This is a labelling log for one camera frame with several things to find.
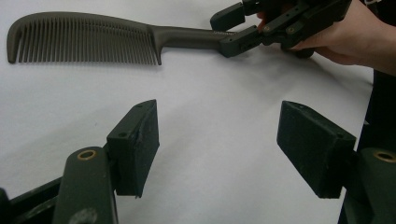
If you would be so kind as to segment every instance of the black comb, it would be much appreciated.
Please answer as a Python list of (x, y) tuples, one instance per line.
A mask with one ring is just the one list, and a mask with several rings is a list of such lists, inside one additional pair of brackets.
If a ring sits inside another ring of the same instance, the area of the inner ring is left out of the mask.
[(10, 63), (117, 62), (161, 64), (163, 47), (215, 49), (234, 33), (154, 26), (78, 12), (42, 12), (9, 28)]

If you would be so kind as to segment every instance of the finger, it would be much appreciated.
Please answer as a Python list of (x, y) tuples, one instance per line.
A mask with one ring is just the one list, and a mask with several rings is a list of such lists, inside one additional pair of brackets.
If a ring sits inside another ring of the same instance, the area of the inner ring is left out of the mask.
[(257, 15), (257, 17), (259, 19), (264, 19), (265, 18), (264, 12), (258, 12), (256, 15)]
[(344, 54), (336, 53), (328, 48), (316, 48), (315, 52), (321, 56), (330, 59), (332, 62), (340, 63), (343, 65), (359, 64), (358, 58), (347, 56)]
[(262, 31), (262, 27), (264, 27), (264, 26), (265, 26), (265, 19), (262, 19), (260, 24), (257, 26), (257, 29), (261, 32)]
[(306, 40), (301, 41), (291, 49), (312, 49), (318, 47), (324, 47), (329, 44), (326, 39), (326, 32), (319, 32), (315, 35), (311, 35)]

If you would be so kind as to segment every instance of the comb teeth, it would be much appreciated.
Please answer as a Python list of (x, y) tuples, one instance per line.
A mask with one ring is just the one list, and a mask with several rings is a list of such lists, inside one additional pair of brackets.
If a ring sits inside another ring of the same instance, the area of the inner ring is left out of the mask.
[(111, 21), (42, 18), (21, 27), (18, 61), (156, 64), (152, 43), (147, 32)]

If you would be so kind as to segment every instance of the white table surface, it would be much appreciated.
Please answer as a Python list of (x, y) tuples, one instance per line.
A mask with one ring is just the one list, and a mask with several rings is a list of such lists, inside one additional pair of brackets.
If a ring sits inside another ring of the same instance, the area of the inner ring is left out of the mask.
[[(8, 197), (61, 176), (69, 154), (103, 146), (133, 105), (157, 99), (161, 145), (143, 197), (117, 197), (120, 223), (336, 223), (343, 199), (317, 198), (276, 144), (280, 106), (308, 105), (359, 137), (369, 68), (299, 60), (276, 45), (231, 59), (166, 48), (161, 66), (7, 62), (8, 28), (27, 14), (78, 11), (210, 29), (210, 17), (235, 3), (2, 0), (0, 186)], [(252, 16), (246, 25), (258, 22)]]

